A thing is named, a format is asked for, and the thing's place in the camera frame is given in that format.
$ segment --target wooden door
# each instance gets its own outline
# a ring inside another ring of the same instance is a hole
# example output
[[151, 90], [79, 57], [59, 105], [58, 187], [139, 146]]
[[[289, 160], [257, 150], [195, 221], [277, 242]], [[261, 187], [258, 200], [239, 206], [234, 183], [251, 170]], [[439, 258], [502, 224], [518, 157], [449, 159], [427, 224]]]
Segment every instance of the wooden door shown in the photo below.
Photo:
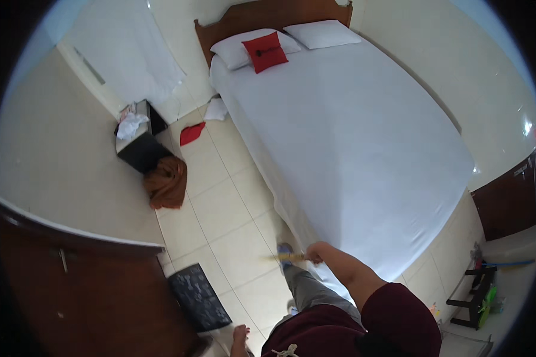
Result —
[[160, 251], [59, 232], [0, 206], [4, 269], [51, 356], [188, 357], [202, 350], [168, 287]]
[[197, 342], [156, 257], [77, 252], [68, 268], [104, 356], [181, 357]]
[[10, 286], [43, 349], [52, 356], [100, 356], [87, 330], [59, 249], [0, 225], [0, 250]]
[[510, 171], [473, 191], [486, 240], [536, 224], [536, 152]]

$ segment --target person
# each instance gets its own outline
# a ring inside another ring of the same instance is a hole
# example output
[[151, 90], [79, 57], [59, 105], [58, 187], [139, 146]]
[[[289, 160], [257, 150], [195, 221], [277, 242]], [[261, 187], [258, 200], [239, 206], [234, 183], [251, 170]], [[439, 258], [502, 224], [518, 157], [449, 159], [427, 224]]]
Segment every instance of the person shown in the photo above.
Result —
[[[293, 253], [278, 245], [279, 253]], [[325, 242], [310, 245], [306, 257], [326, 263], [356, 303], [340, 297], [309, 272], [281, 261], [298, 314], [286, 315], [272, 329], [262, 357], [435, 357], [441, 333], [431, 312], [404, 285], [382, 280], [353, 256]], [[234, 329], [230, 357], [249, 357], [245, 325]]]

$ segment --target orange cloth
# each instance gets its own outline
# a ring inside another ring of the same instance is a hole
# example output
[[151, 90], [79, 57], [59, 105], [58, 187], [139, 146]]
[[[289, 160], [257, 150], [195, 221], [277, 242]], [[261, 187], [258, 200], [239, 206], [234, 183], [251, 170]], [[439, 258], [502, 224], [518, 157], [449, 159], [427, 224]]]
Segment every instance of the orange cloth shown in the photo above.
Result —
[[151, 198], [151, 208], [179, 209], [185, 199], [187, 164], [176, 156], [162, 158], [143, 178], [143, 187]]

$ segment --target bed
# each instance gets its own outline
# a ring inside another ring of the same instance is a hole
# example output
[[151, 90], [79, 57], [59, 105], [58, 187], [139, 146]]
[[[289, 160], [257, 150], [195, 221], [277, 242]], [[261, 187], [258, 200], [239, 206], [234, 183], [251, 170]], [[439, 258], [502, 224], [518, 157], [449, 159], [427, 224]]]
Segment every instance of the bed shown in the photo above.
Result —
[[[241, 32], [350, 18], [351, 2], [258, 0], [195, 24], [210, 83], [300, 246], [325, 240], [393, 281], [441, 231], [473, 172], [443, 110], [366, 40], [304, 47], [259, 74], [228, 70], [208, 50]], [[349, 298], [327, 267], [310, 269]]]

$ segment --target red pillow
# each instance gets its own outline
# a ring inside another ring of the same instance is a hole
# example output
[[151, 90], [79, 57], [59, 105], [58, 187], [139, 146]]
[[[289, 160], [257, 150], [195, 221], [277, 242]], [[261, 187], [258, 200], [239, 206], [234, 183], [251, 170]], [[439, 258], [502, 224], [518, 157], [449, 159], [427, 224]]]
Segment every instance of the red pillow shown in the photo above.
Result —
[[277, 32], [250, 41], [243, 41], [242, 44], [250, 54], [256, 73], [280, 63], [288, 62], [284, 50], [280, 47]]

